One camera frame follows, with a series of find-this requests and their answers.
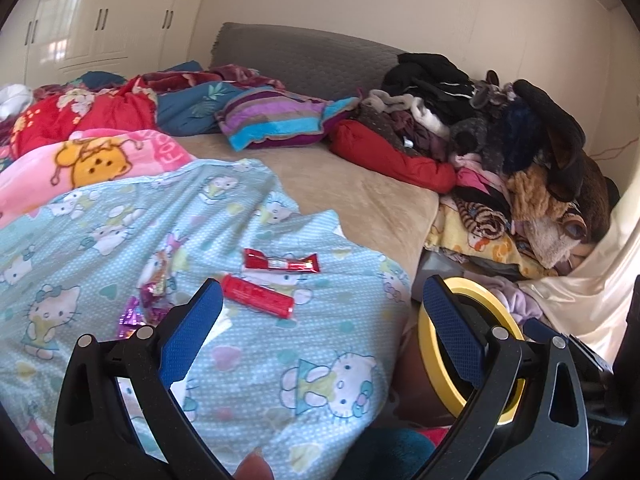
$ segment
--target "white wardrobe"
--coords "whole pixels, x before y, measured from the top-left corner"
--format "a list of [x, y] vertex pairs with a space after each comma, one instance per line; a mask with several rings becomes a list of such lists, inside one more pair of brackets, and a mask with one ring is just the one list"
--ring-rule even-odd
[[187, 60], [201, 0], [19, 0], [0, 30], [0, 84], [125, 77]]

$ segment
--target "white wall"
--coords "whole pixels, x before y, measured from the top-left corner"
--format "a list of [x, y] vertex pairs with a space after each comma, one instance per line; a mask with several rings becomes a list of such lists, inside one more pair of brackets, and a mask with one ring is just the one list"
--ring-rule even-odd
[[[471, 77], [492, 68], [503, 81], [529, 79], [580, 122], [588, 153], [638, 134], [631, 98], [640, 81], [639, 35], [622, 7], [609, 12], [596, 0], [203, 0], [190, 56], [208, 65], [227, 21], [341, 32], [445, 54]], [[633, 147], [627, 152], [632, 158]], [[631, 162], [603, 169], [623, 188]]]
[[640, 135], [640, 32], [624, 7], [610, 13], [610, 65], [600, 123], [588, 154], [623, 192], [638, 160]]

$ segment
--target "blue blanket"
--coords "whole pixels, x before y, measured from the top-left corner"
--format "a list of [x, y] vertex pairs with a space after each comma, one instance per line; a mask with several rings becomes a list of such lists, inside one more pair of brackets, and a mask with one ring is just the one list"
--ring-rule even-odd
[[174, 137], [219, 130], [216, 113], [244, 90], [227, 81], [203, 83], [158, 96], [158, 128]]
[[[80, 335], [115, 338], [124, 305], [159, 269], [173, 304], [230, 272], [292, 296], [293, 319], [225, 300], [188, 373], [183, 410], [230, 471], [260, 447], [277, 480], [330, 479], [386, 399], [408, 311], [402, 269], [337, 234], [335, 212], [302, 216], [256, 160], [198, 160], [86, 191], [95, 200], [80, 216], [47, 205], [0, 232], [0, 402], [31, 448], [51, 466]], [[321, 273], [250, 271], [243, 248], [318, 253]], [[146, 450], [160, 456], [121, 388]]]

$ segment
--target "gray headboard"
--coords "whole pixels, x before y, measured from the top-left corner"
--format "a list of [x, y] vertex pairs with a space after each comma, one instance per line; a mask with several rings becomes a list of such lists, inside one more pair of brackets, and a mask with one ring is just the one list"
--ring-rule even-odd
[[335, 100], [380, 88], [402, 50], [334, 32], [225, 23], [211, 66], [235, 63], [280, 79], [287, 90]]

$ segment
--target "red candy bar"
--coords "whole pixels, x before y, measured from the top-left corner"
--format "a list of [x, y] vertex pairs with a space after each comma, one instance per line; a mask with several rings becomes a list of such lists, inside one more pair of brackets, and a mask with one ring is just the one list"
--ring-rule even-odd
[[220, 285], [224, 297], [230, 300], [284, 319], [289, 319], [293, 313], [293, 298], [279, 292], [235, 278], [231, 274], [222, 278]]
[[247, 269], [290, 270], [293, 272], [320, 272], [318, 255], [312, 254], [302, 260], [293, 258], [269, 258], [254, 249], [244, 250], [244, 266]]

